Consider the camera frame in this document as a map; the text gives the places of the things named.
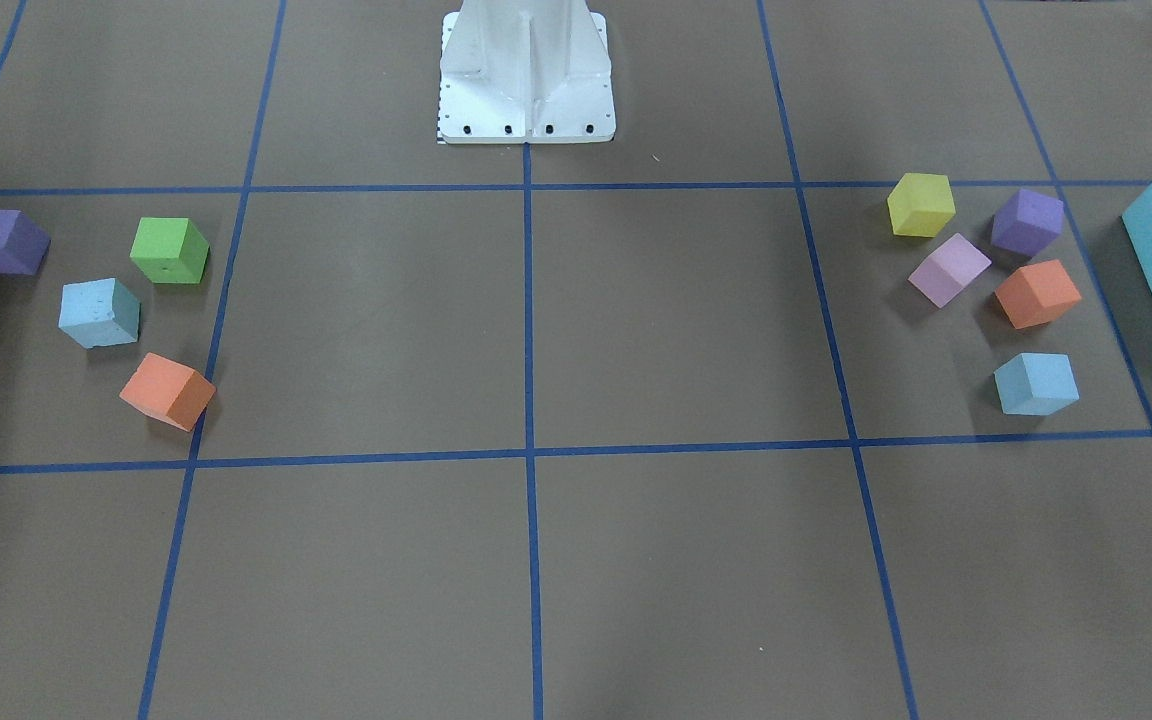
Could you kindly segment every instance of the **purple cube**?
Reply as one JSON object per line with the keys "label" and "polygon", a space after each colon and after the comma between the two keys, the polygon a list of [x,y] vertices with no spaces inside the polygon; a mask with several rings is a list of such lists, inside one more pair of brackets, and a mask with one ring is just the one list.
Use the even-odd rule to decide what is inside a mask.
{"label": "purple cube", "polygon": [[975,249],[961,233],[932,251],[927,259],[909,276],[909,282],[923,291],[927,300],[937,306],[945,306],[948,301],[963,291],[968,285],[979,276],[990,265],[979,250]]}
{"label": "purple cube", "polygon": [[1064,228],[1064,203],[1055,197],[1018,190],[993,217],[990,242],[1033,258]]}
{"label": "purple cube", "polygon": [[0,210],[0,274],[36,275],[51,237],[20,210]]}

